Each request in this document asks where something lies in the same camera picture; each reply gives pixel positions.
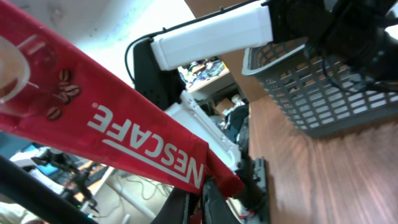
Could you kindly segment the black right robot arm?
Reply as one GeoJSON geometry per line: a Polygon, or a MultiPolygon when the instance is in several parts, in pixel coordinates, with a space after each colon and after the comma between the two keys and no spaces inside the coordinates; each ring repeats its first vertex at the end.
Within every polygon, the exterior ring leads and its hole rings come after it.
{"type": "MultiPolygon", "coordinates": [[[[5,157],[1,157],[1,193],[49,223],[96,223],[5,157]]],[[[233,224],[239,220],[216,182],[207,179],[201,198],[184,190],[173,190],[152,223],[233,224]]]]}

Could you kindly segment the red Nescafe stick sachet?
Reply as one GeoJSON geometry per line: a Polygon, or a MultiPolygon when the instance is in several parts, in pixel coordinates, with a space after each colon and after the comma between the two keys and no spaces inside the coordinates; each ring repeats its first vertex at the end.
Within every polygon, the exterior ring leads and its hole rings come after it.
{"type": "Polygon", "coordinates": [[[244,185],[209,144],[9,1],[1,2],[1,129],[200,194],[244,185]]]}

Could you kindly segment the cluttered background desk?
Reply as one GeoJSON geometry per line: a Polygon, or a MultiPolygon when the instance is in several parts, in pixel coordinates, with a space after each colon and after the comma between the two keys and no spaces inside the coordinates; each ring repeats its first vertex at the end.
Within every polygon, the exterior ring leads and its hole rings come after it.
{"type": "Polygon", "coordinates": [[[230,69],[218,57],[178,68],[185,89],[181,105],[196,116],[208,116],[225,131],[239,131],[247,125],[246,97],[230,69]]]}

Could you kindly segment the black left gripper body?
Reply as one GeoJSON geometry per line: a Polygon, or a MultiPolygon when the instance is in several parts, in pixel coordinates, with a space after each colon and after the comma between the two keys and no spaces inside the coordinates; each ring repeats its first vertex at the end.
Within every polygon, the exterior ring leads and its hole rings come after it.
{"type": "Polygon", "coordinates": [[[336,55],[371,81],[370,90],[397,90],[397,39],[386,28],[397,24],[391,15],[395,0],[339,0],[334,20],[322,39],[327,54],[336,55]]]}

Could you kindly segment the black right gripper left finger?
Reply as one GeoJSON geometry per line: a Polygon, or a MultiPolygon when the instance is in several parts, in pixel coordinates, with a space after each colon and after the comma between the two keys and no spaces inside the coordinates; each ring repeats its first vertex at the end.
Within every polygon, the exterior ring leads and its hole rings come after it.
{"type": "Polygon", "coordinates": [[[189,197],[189,192],[174,188],[150,224],[189,224],[189,197]]]}

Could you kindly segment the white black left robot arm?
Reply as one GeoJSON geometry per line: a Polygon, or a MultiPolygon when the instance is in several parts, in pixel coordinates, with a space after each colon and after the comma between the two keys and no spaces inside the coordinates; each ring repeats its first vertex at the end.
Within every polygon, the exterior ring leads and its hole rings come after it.
{"type": "Polygon", "coordinates": [[[394,1],[246,1],[131,42],[136,90],[161,109],[177,100],[178,67],[244,51],[291,123],[324,137],[397,113],[394,1]]]}

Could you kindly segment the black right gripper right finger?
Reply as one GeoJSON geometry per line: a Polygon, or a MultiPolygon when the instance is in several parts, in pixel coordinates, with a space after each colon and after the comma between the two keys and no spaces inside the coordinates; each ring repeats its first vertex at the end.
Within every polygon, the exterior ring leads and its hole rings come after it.
{"type": "Polygon", "coordinates": [[[203,184],[201,210],[203,224],[240,224],[214,179],[207,179],[203,184]]]}

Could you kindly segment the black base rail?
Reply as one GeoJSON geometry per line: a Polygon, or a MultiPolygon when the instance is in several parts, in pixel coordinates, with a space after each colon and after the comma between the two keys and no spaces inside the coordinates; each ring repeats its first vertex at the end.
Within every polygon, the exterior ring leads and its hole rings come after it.
{"type": "Polygon", "coordinates": [[[263,157],[257,158],[251,161],[249,170],[249,182],[238,198],[243,206],[241,223],[270,224],[267,161],[263,157]]]}

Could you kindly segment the grey plastic shopping basket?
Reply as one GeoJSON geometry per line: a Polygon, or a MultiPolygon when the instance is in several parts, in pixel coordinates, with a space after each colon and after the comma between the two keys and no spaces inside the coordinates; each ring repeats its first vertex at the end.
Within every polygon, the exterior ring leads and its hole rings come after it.
{"type": "Polygon", "coordinates": [[[291,123],[316,138],[397,114],[397,94],[354,89],[335,58],[308,58],[304,38],[247,48],[243,75],[256,78],[291,123]]]}

